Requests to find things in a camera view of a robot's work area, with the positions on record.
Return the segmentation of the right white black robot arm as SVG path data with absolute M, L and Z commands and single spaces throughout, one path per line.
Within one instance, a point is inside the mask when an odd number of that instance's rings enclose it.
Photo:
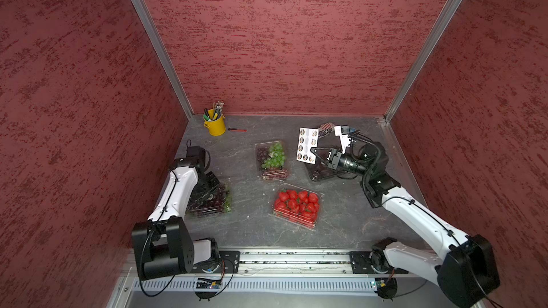
M 379 142 L 364 139 L 358 154 L 331 148 L 327 157 L 310 147 L 309 159 L 332 170 L 361 176 L 361 188 L 372 208 L 383 208 L 402 220 L 431 248 L 408 247 L 387 237 L 372 246 L 370 266 L 378 274 L 402 269 L 437 285 L 457 307 L 472 307 L 500 286 L 495 254 L 481 235 L 469 235 L 418 202 L 385 167 L 388 156 Z

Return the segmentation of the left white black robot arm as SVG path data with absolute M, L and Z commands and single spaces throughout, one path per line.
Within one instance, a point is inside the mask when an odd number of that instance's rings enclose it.
M 205 149 L 188 146 L 186 156 L 170 166 L 154 211 L 147 221 L 134 225 L 131 242 L 141 281 L 186 274 L 199 266 L 221 266 L 216 241 L 211 237 L 193 240 L 184 221 L 189 202 L 203 202 L 219 186 L 208 170 L 210 162 Z

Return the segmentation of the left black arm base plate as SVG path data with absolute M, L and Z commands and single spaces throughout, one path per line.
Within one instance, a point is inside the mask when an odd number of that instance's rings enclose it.
M 195 264 L 191 270 L 193 274 L 222 275 L 238 272 L 241 253 L 239 251 L 221 250 L 207 261 Z

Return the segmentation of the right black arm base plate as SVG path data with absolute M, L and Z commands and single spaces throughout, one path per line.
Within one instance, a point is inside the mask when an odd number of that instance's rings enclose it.
M 387 272 L 377 272 L 374 270 L 371 262 L 371 251 L 352 251 L 349 252 L 350 266 L 354 275 L 375 275 L 388 277 L 392 270 Z

